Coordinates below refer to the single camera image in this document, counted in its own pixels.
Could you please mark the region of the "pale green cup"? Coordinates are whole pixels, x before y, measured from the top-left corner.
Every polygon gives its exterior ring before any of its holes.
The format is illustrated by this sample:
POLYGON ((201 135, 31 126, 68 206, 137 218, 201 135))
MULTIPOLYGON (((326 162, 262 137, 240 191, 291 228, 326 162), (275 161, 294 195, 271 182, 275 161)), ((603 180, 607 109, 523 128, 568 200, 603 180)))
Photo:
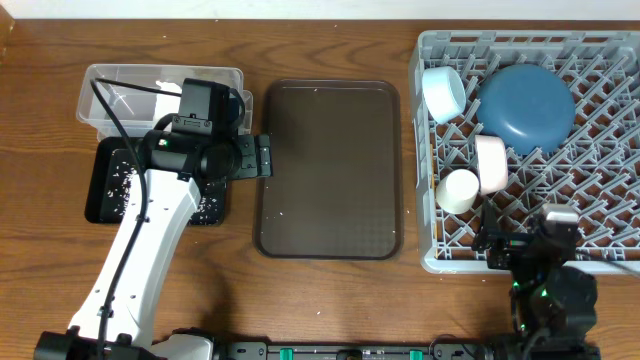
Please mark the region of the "pale green cup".
POLYGON ((435 199, 447 213, 462 214, 472 207, 478 191, 478 177, 470 170, 458 169, 439 182, 435 199))

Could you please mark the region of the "rice leftovers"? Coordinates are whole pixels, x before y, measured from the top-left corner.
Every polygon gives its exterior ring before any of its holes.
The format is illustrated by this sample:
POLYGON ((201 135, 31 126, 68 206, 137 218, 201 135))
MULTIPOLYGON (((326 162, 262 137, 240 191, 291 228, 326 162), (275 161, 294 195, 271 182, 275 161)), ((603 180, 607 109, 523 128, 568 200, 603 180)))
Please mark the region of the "rice leftovers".
MULTIPOLYGON (((110 167, 103 192, 97 223, 120 223, 129 200, 131 180, 137 180, 136 170, 127 160, 110 167)), ((219 225, 224 219, 226 186, 209 183, 201 195, 190 225, 219 225)))

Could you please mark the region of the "pink white bowl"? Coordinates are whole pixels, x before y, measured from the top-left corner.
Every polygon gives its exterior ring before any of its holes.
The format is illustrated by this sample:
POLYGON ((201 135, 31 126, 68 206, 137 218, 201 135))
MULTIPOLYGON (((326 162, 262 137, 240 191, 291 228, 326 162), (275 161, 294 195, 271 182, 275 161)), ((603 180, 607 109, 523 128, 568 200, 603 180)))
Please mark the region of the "pink white bowl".
POLYGON ((477 171, 480 194, 503 190, 508 182, 506 148, 499 137, 476 135, 477 171))

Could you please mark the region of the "white napkin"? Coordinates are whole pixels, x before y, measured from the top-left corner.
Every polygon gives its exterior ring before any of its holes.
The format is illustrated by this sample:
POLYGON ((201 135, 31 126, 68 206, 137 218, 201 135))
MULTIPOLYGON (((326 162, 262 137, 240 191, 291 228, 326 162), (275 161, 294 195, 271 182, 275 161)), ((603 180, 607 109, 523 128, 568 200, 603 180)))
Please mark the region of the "white napkin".
MULTIPOLYGON (((177 83, 157 81, 156 85, 162 91, 178 93, 178 94, 182 93, 182 88, 177 83)), ((158 94, 156 96, 153 122, 159 121, 163 116, 167 114, 177 113, 179 110, 179 105, 180 105, 180 97, 158 94)))

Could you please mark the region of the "dark blue plate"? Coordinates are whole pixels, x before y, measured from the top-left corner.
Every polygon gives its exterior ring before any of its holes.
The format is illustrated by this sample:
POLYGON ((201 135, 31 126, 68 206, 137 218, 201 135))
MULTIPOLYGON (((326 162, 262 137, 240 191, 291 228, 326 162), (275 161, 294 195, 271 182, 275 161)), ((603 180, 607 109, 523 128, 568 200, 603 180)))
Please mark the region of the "dark blue plate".
POLYGON ((477 93, 482 132, 501 138, 520 156, 556 151, 574 125, 575 101, 566 83, 536 65, 516 64, 494 73, 477 93))

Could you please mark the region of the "light blue bowl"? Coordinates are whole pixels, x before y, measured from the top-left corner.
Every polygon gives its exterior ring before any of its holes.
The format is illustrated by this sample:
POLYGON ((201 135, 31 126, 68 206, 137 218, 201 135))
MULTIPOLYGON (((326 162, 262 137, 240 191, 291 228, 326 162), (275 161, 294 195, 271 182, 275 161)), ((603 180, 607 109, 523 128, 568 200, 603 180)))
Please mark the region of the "light blue bowl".
POLYGON ((426 69, 422 75, 422 92, 427 109, 437 124, 447 123, 465 110, 465 88, 452 67, 426 69))

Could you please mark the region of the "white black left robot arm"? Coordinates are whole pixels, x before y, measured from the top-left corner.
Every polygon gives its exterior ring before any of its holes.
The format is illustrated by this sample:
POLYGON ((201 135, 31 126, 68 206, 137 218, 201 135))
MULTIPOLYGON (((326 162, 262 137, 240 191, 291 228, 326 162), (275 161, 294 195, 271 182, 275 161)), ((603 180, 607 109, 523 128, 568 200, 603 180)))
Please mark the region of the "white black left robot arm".
POLYGON ((180 330, 159 343, 153 326, 176 246, 210 182, 268 177, 266 135, 197 135, 151 130, 143 163, 108 257, 64 333, 43 332, 37 359, 212 359, 214 339, 180 330))

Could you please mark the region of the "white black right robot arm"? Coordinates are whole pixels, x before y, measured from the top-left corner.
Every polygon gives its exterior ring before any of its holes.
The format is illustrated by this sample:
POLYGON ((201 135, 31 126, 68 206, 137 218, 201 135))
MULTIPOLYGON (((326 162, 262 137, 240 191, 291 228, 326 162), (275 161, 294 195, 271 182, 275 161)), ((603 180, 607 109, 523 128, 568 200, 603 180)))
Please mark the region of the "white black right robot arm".
POLYGON ((594 276, 569 266, 575 258, 579 215, 569 205, 546 203, 524 232, 500 227, 488 201, 472 249, 487 251, 487 266, 512 276, 512 335, 498 335, 475 351, 476 359, 599 359, 586 342, 595 326, 594 276))

